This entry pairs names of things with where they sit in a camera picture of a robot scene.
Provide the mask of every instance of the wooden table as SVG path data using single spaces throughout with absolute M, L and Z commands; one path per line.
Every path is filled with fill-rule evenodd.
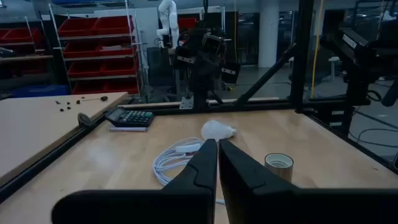
M 82 96 L 88 100 L 104 95 L 108 96 L 107 101 L 76 104 L 77 100 L 83 100 Z M 126 92 L 0 101 L 0 186 L 70 137 L 78 129 L 78 113 L 98 117 L 106 108 L 119 104 L 124 97 L 127 97 Z
M 0 223 L 50 223 L 55 202 L 77 190 L 161 189 L 155 157 L 178 140 L 200 138 L 208 119 L 237 128 L 231 141 L 260 163 L 273 152 L 292 157 L 292 182 L 299 187 L 398 187 L 390 170 L 291 110 L 157 116 L 146 133 L 111 133 L 109 122 L 100 124 L 1 204 Z M 217 198 L 223 198 L 219 181 Z M 224 205 L 216 205 L 215 220 L 228 223 Z

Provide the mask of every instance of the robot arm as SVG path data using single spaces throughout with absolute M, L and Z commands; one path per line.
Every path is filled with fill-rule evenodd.
M 169 29 L 172 30 L 173 48 L 178 45 L 178 20 L 177 20 L 177 6 L 172 0 L 162 0 L 158 7 L 160 22 L 162 28 L 156 30 L 156 35 L 159 37 L 159 47 L 164 48 L 163 35 L 169 35 Z

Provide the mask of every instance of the coiled white cable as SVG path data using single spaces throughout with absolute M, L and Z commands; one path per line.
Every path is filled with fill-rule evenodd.
M 173 169 L 178 166 L 185 166 L 188 164 L 189 160 L 193 157 L 193 156 L 188 156 L 187 153 L 176 152 L 175 150 L 176 147 L 193 145 L 198 143 L 200 145 L 203 145 L 205 142 L 200 138 L 189 137 L 174 143 L 156 157 L 153 163 L 153 170 L 157 180 L 163 186 L 167 185 L 173 179 L 167 177 L 164 174 L 165 171 Z M 216 199 L 216 203 L 225 204 L 224 200 L 222 199 Z

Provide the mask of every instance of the floor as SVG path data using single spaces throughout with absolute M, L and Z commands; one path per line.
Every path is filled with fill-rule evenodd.
M 219 93 L 223 99 L 238 98 L 245 93 L 260 77 L 267 72 L 266 68 L 257 67 L 243 67 L 239 74 L 238 86 L 231 91 L 222 91 Z M 280 99 L 287 98 L 290 95 L 290 81 L 289 75 L 291 71 L 284 67 L 280 69 L 255 95 L 254 97 L 279 97 Z M 384 96 L 388 91 L 388 86 L 392 85 L 392 81 L 378 82 L 370 84 L 370 90 L 376 90 L 381 96 Z M 315 96 L 335 96 L 344 94 L 347 85 L 343 82 L 341 77 L 331 77 L 325 79 L 324 82 L 316 86 Z M 305 97 L 309 97 L 310 92 L 306 91 Z M 353 117 L 351 123 L 351 133 L 356 138 L 365 129 L 393 129 L 388 125 L 384 125 L 377 121 L 380 120 L 389 123 L 393 126 L 398 126 L 398 104 L 389 108 L 381 105 L 379 102 L 372 102 L 369 106 L 361 106 Z M 368 142 L 375 142 L 378 144 L 395 145 L 397 147 L 378 146 L 373 144 L 366 144 L 359 142 L 367 149 L 375 152 L 385 159 L 392 160 L 398 153 L 398 141 L 396 140 L 398 133 L 390 131 L 367 131 L 361 135 L 361 139 Z

